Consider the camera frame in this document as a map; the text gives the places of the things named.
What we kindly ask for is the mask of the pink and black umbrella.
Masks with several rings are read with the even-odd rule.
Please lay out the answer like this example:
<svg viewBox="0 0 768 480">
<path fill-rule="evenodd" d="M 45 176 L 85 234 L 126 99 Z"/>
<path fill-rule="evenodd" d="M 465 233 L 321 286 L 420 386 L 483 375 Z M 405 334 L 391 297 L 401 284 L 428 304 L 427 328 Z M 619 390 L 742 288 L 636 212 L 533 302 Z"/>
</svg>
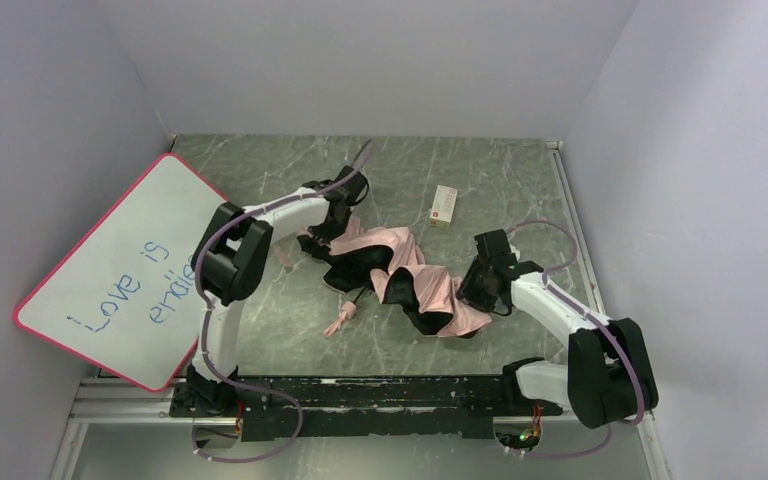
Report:
<svg viewBox="0 0 768 480">
<path fill-rule="evenodd" d="M 311 230 L 299 231 L 296 240 L 302 252 L 329 266 L 323 281 L 331 289 L 366 288 L 381 304 L 399 306 L 425 336 L 470 338 L 492 322 L 456 297 L 462 279 L 427 263 L 407 227 L 365 229 L 352 218 L 333 240 L 316 239 Z"/>
</svg>

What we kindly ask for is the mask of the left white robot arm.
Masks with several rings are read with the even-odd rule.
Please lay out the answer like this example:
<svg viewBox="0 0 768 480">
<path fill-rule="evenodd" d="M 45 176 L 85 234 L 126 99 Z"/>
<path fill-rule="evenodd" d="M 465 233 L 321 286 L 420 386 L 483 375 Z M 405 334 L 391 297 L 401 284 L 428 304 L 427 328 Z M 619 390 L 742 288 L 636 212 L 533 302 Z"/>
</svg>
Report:
<svg viewBox="0 0 768 480">
<path fill-rule="evenodd" d="M 191 260 L 195 287 L 205 302 L 196 353 L 186 385 L 196 408 L 225 413 L 236 405 L 236 345 L 246 300 L 263 278 L 273 244 L 299 232 L 316 240 L 342 235 L 369 182 L 357 168 L 335 179 L 311 181 L 288 195 L 246 207 L 221 204 Z"/>
</svg>

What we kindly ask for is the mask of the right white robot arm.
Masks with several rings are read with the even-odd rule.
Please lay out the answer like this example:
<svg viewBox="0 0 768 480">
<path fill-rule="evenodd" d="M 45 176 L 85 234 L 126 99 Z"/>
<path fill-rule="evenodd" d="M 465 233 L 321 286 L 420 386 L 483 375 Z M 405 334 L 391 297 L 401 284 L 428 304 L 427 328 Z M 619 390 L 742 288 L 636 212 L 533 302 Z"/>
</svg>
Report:
<svg viewBox="0 0 768 480">
<path fill-rule="evenodd" d="M 537 320 L 567 351 L 567 363 L 537 357 L 506 365 L 514 403 L 546 401 L 570 409 L 587 428 L 640 421 L 659 402 L 643 332 L 630 318 L 611 319 L 570 296 L 547 269 L 521 260 L 505 231 L 474 238 L 477 254 L 457 297 L 488 313 L 497 305 Z"/>
</svg>

